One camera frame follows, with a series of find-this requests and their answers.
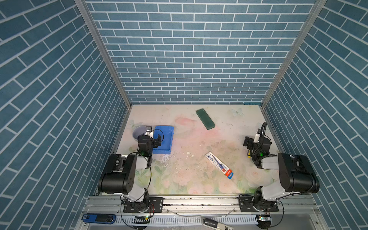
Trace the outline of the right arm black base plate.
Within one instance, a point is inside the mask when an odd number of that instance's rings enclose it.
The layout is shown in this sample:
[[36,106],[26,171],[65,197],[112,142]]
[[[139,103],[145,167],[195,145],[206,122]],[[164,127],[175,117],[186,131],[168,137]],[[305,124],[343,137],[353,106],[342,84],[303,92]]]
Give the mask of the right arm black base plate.
[[278,212],[279,208],[274,201],[267,201],[253,195],[239,195],[239,207],[241,212]]

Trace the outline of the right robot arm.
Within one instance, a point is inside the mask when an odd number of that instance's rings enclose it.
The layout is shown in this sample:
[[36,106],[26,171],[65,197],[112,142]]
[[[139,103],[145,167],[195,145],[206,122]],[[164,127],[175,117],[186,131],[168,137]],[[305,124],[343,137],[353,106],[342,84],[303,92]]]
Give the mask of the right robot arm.
[[279,173],[278,180],[256,189],[252,201],[254,207],[264,210],[288,196],[318,193],[320,182],[309,159],[303,155],[271,154],[271,144],[269,138],[261,138],[260,135],[244,139],[247,155],[258,169]]

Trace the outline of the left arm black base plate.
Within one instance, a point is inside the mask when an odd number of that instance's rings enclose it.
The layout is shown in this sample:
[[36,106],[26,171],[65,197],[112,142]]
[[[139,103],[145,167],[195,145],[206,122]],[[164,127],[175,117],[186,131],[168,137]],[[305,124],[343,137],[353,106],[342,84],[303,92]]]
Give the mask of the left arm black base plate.
[[144,197],[143,201],[130,202],[126,199],[123,200],[122,210],[123,213],[162,213],[163,210],[163,197]]

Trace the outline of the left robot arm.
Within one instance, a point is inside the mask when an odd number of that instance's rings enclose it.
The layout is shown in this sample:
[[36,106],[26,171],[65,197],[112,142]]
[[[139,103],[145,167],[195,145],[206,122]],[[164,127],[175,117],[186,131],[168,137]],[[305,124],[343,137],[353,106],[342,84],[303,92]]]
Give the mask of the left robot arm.
[[138,136],[138,150],[127,156],[111,154],[98,181],[98,191],[120,194],[124,205],[146,208],[150,205],[148,188],[135,184],[137,169],[151,169],[153,149],[162,145],[164,135]]

